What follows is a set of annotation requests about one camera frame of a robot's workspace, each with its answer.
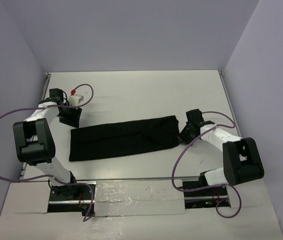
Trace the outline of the black t shirt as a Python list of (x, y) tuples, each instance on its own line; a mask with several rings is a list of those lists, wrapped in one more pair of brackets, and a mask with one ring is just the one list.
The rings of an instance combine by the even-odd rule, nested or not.
[(151, 153), (179, 145), (176, 116), (87, 126), (71, 130), (70, 162)]

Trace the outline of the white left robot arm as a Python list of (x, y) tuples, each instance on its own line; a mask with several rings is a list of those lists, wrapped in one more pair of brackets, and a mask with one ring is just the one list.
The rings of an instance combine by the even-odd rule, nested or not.
[(40, 101), (38, 109), (24, 121), (13, 124), (13, 135), (17, 158), (22, 163), (41, 170), (48, 175), (54, 187), (61, 187), (67, 199), (79, 195), (79, 186), (71, 171), (63, 167), (56, 157), (56, 146), (50, 131), (51, 122), (59, 121), (73, 128), (79, 127), (82, 109), (78, 107), (84, 100), (82, 95), (72, 94), (64, 102), (64, 93), (59, 88), (49, 91), (49, 97)]

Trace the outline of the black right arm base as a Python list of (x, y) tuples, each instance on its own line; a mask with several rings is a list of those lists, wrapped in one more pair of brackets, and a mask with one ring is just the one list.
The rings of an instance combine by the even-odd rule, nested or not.
[(184, 205), (186, 209), (229, 207), (228, 192), (226, 187), (214, 187), (199, 191), (184, 192)]

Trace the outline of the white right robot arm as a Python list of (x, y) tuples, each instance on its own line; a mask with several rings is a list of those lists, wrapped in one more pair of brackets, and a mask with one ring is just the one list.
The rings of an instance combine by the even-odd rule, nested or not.
[(236, 186), (262, 179), (264, 166), (255, 140), (242, 138), (222, 128), (234, 128), (204, 120), (204, 112), (193, 109), (186, 112), (187, 122), (179, 135), (181, 143), (189, 148), (195, 141), (203, 140), (222, 153), (222, 167), (202, 172), (198, 178), (199, 191), (211, 195), (216, 187)]

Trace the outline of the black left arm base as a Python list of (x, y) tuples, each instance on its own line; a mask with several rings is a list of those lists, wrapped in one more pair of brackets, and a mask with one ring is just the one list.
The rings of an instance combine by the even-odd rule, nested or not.
[(48, 213), (81, 213), (84, 217), (92, 200), (92, 190), (86, 185), (51, 187)]

